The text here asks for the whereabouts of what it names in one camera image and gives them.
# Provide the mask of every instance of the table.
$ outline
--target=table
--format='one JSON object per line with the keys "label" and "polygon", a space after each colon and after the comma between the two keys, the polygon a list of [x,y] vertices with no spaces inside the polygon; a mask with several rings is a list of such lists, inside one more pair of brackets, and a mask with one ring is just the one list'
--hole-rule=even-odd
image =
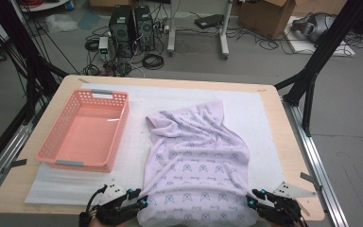
{"label": "table", "polygon": [[[222,57],[224,60],[229,58],[229,46],[226,40],[226,30],[228,28],[229,17],[231,15],[233,0],[227,0],[226,10],[223,17],[223,25],[219,30],[220,45],[222,49]],[[173,51],[175,50],[175,40],[176,40],[176,26],[175,26],[175,15],[177,11],[177,4],[175,0],[170,0],[170,25],[169,25],[169,38],[167,40],[167,53],[169,56],[173,56]]]}
{"label": "table", "polygon": [[[285,180],[307,190],[314,190],[311,183],[300,178],[300,173],[308,170],[303,161],[301,150],[295,139],[293,130],[285,114],[285,109],[276,89],[271,85],[237,84],[223,82],[204,82],[166,79],[128,79],[88,76],[68,76],[59,90],[55,93],[51,103],[45,110],[40,122],[29,137],[18,160],[27,159],[24,166],[14,167],[0,187],[0,213],[23,214],[74,214],[78,215],[85,206],[71,205],[39,205],[25,204],[24,200],[37,173],[39,162],[35,160],[35,153],[48,134],[49,129],[58,117],[61,108],[74,89],[83,83],[102,83],[133,86],[196,88],[203,90],[225,90],[258,93],[263,101],[275,147],[280,157]],[[306,220],[324,219],[323,209],[318,198],[298,199],[310,216],[303,213]]]}

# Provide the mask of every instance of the wooden table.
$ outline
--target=wooden table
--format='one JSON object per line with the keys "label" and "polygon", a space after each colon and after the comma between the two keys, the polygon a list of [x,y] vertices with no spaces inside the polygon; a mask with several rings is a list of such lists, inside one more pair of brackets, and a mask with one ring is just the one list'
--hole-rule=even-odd
{"label": "wooden table", "polygon": [[[295,139],[293,130],[288,122],[285,109],[276,89],[271,85],[238,84],[223,82],[203,82],[166,79],[128,79],[102,78],[87,76],[66,77],[59,90],[55,93],[51,103],[45,110],[40,122],[30,135],[18,160],[27,159],[25,166],[14,167],[0,187],[0,213],[23,214],[79,214],[85,206],[73,205],[37,205],[25,204],[26,195],[36,176],[40,163],[35,160],[35,153],[39,149],[49,129],[54,124],[67,98],[74,89],[83,83],[102,83],[133,86],[193,88],[204,90],[225,90],[258,93],[262,98],[268,118],[275,148],[280,157],[285,180],[302,188],[314,191],[314,186],[301,179],[300,173],[307,173],[301,150]],[[318,197],[298,199],[299,203],[309,212],[309,216],[302,212],[306,220],[324,219],[323,209]]]}

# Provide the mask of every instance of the white metal stand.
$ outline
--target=white metal stand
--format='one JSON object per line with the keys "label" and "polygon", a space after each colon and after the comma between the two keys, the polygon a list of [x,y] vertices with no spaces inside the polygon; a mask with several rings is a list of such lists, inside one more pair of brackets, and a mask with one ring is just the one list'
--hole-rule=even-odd
{"label": "white metal stand", "polygon": [[[220,45],[222,46],[222,56],[224,60],[227,60],[229,57],[229,47],[228,42],[226,40],[226,31],[228,29],[229,17],[232,11],[233,0],[228,0],[226,11],[223,20],[223,26],[219,30],[219,38]],[[173,56],[173,52],[175,51],[175,40],[176,40],[176,26],[175,26],[175,15],[176,15],[176,4],[175,0],[170,0],[170,25],[169,25],[169,37],[167,40],[167,53],[170,57]]]}

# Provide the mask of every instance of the black device on floor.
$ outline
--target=black device on floor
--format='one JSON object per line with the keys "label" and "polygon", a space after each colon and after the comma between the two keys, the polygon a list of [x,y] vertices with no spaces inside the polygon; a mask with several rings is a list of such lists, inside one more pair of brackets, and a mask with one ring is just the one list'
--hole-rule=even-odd
{"label": "black device on floor", "polygon": [[135,24],[137,25],[137,38],[140,50],[149,51],[155,49],[153,20],[148,6],[134,8]]}
{"label": "black device on floor", "polygon": [[215,14],[212,16],[202,17],[194,21],[194,23],[201,29],[212,26],[219,26],[223,22],[223,15]]}
{"label": "black device on floor", "polygon": [[136,39],[134,17],[131,6],[114,6],[109,29],[116,57],[132,57],[132,44]]}

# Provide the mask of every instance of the towel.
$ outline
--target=towel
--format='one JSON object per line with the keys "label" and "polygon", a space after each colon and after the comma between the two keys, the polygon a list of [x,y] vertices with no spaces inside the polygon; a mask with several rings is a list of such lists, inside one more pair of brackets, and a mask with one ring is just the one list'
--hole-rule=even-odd
{"label": "towel", "polygon": [[249,226],[257,213],[247,206],[250,152],[223,125],[221,101],[147,116],[152,147],[144,189],[144,227]]}

